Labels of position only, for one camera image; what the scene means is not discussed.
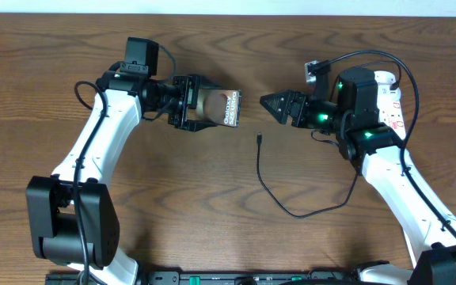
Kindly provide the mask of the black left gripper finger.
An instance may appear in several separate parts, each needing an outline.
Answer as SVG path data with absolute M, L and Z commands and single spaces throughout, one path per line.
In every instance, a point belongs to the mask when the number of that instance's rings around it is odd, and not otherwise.
M 190 132 L 202 131 L 208 127 L 217 127 L 218 124 L 202 120 L 186 120 L 184 122 L 184 129 Z
M 194 75 L 194 90 L 196 92 L 200 91 L 201 89 L 222 89 L 222 87 L 209 78 L 203 75 L 195 74 Z

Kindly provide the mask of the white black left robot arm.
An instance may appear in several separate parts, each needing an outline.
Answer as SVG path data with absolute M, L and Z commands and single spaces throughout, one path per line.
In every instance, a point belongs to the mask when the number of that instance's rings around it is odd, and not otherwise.
M 36 257 L 78 270 L 87 284 L 137 284 L 139 263 L 120 247 L 120 223 L 108 187 L 124 144 L 146 114 L 168 115 L 169 124 L 196 132 L 211 127 L 190 120 L 200 93 L 220 90 L 208 78 L 171 74 L 157 79 L 163 46 L 130 37 L 125 58 L 94 83 L 91 114 L 76 143 L 48 177 L 34 176 L 25 190 Z

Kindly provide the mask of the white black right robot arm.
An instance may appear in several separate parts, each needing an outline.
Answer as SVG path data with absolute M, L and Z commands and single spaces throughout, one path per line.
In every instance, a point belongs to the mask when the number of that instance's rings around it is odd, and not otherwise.
M 336 136 L 333 145 L 372 185 L 405 235 L 411 270 L 385 260 L 361 264 L 343 283 L 456 284 L 456 217 L 420 175 L 405 149 L 401 91 L 387 71 L 352 67 L 340 73 L 335 103 L 294 90 L 262 96 L 276 120 Z

